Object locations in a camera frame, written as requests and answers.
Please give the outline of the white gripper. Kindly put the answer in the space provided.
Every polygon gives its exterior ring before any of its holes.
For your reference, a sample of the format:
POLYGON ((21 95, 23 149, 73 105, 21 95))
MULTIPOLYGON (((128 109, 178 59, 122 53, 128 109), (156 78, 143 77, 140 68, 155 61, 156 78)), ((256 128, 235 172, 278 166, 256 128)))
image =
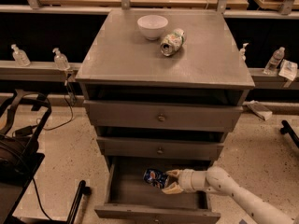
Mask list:
POLYGON ((206 181, 206 171, 195 171, 192 169, 170 170, 165 172, 167 175, 178 178, 178 182, 173 182, 162 189, 164 194, 180 194, 183 191, 194 193, 196 191, 206 191, 209 184, 206 181))

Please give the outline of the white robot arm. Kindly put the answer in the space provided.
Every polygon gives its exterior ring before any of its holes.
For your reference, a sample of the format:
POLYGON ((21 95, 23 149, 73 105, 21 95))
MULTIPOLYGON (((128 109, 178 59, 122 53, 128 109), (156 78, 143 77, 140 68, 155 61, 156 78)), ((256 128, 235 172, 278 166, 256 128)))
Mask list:
POLYGON ((165 173, 175 179, 163 189, 165 194, 196 191, 219 193, 231 197, 257 224, 298 224, 298 218, 289 217, 275 206, 244 189, 219 166, 209 167, 206 171, 175 169, 165 173))

